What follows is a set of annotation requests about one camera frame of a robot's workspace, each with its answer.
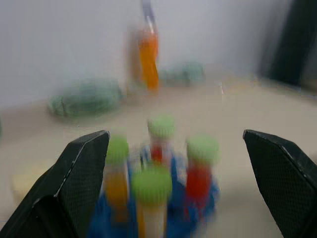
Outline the red test tube green cap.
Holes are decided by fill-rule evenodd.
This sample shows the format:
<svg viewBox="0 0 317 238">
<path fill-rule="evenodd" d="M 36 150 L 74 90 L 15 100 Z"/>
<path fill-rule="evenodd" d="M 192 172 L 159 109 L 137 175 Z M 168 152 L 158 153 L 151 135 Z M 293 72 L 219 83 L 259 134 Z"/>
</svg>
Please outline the red test tube green cap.
<svg viewBox="0 0 317 238">
<path fill-rule="evenodd" d="M 189 206 L 203 216 L 212 185 L 212 168 L 219 160 L 219 143 L 207 134 L 194 134 L 186 139 L 188 157 L 185 212 Z"/>
<path fill-rule="evenodd" d="M 171 140 L 175 132 L 175 120 L 169 115 L 150 117 L 147 121 L 150 136 L 151 160 L 170 167 Z"/>
</svg>

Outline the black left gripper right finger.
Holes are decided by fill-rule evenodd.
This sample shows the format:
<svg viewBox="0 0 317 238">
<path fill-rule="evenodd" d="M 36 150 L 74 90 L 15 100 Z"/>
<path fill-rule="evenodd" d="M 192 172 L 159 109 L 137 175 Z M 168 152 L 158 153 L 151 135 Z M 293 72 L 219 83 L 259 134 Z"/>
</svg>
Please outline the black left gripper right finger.
<svg viewBox="0 0 317 238">
<path fill-rule="evenodd" d="M 317 165 L 294 142 L 251 129 L 245 141 L 259 191 L 284 238 L 317 238 Z"/>
</svg>

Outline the orange bottle with blue cap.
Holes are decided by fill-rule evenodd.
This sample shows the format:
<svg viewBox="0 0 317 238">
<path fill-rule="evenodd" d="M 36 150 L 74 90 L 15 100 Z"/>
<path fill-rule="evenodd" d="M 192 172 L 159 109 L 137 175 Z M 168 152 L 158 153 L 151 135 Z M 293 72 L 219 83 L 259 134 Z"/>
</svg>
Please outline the orange bottle with blue cap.
<svg viewBox="0 0 317 238">
<path fill-rule="evenodd" d="M 142 24 L 132 31 L 130 41 L 130 73 L 127 92 L 147 95 L 159 89 L 157 58 L 159 33 L 151 0 L 139 0 L 142 8 Z"/>
</svg>

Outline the blue test tube rack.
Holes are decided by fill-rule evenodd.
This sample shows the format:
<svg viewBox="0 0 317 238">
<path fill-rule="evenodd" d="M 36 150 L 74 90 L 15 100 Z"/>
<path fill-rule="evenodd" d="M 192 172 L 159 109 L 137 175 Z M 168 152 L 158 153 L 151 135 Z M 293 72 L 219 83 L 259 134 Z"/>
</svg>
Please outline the blue test tube rack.
<svg viewBox="0 0 317 238">
<path fill-rule="evenodd" d="M 132 176 L 149 166 L 164 166 L 171 174 L 172 194 L 167 205 L 167 223 L 165 238 L 189 238 L 191 232 L 196 229 L 199 220 L 209 215 L 215 207 L 214 196 L 218 193 L 218 186 L 212 181 L 210 195 L 207 200 L 203 216 L 198 218 L 194 207 L 189 206 L 185 212 L 186 186 L 180 182 L 180 175 L 185 173 L 181 165 L 181 159 L 172 149 L 170 167 L 155 163 L 151 160 L 150 144 L 138 151 L 136 156 L 127 159 L 128 168 L 128 220 L 126 223 L 115 223 L 111 219 L 111 210 L 107 205 L 104 190 L 97 202 L 95 214 L 88 231 L 88 238 L 138 238 L 136 203 L 131 189 Z"/>
</svg>

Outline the orange test tube green cap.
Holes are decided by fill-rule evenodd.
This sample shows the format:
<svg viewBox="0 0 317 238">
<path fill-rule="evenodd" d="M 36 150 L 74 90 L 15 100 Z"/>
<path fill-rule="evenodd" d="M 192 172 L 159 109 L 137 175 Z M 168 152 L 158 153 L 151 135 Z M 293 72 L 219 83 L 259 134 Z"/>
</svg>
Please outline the orange test tube green cap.
<svg viewBox="0 0 317 238">
<path fill-rule="evenodd" d="M 112 135 L 109 140 L 104 167 L 103 188 L 111 219 L 115 223 L 128 220 L 128 168 L 129 146 L 126 137 Z"/>
</svg>

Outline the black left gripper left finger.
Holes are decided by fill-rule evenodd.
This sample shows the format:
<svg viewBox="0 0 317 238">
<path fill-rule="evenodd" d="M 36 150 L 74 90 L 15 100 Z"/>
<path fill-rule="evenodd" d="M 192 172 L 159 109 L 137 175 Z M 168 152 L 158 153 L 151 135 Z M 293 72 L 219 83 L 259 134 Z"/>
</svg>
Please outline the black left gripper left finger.
<svg viewBox="0 0 317 238">
<path fill-rule="evenodd" d="M 0 238 L 86 238 L 99 197 L 109 132 L 70 142 L 8 219 Z"/>
</svg>

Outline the dark upright panel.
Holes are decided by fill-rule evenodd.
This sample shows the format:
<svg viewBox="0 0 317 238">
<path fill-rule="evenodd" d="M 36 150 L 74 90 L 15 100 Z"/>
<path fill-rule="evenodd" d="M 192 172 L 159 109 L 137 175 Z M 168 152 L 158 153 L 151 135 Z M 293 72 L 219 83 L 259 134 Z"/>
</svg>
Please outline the dark upright panel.
<svg viewBox="0 0 317 238">
<path fill-rule="evenodd" d="M 275 0 L 258 68 L 260 77 L 300 87 L 317 42 L 317 0 Z"/>
</svg>

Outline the green cloth bundle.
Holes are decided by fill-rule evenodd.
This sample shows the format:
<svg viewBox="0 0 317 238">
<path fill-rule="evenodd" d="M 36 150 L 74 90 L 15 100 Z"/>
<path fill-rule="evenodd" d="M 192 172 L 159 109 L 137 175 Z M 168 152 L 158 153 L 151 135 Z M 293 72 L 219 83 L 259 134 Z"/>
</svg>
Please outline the green cloth bundle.
<svg viewBox="0 0 317 238">
<path fill-rule="evenodd" d="M 123 97 L 116 79 L 88 78 L 59 89 L 48 109 L 60 117 L 96 116 L 117 109 Z"/>
<path fill-rule="evenodd" d="M 158 76 L 166 87 L 190 87 L 206 80 L 205 68 L 199 62 L 185 62 L 161 69 Z"/>
</svg>

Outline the yellow test tube green cap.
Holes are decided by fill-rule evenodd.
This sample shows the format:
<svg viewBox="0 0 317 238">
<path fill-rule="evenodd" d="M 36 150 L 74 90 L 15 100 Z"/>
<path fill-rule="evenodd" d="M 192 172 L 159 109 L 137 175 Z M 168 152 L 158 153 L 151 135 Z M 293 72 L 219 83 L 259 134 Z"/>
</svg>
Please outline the yellow test tube green cap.
<svg viewBox="0 0 317 238">
<path fill-rule="evenodd" d="M 165 238 L 167 205 L 172 194 L 170 171 L 149 166 L 135 173 L 131 189 L 136 203 L 137 237 Z"/>
</svg>

